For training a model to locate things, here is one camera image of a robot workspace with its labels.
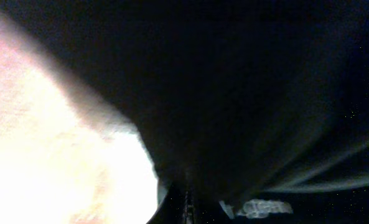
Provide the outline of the black shirt with white logo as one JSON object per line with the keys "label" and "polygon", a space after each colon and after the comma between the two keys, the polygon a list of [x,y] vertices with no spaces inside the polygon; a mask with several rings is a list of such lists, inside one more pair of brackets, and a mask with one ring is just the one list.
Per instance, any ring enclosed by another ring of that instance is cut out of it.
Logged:
{"label": "black shirt with white logo", "polygon": [[369,189],[369,1],[0,1],[92,128],[238,211]]}

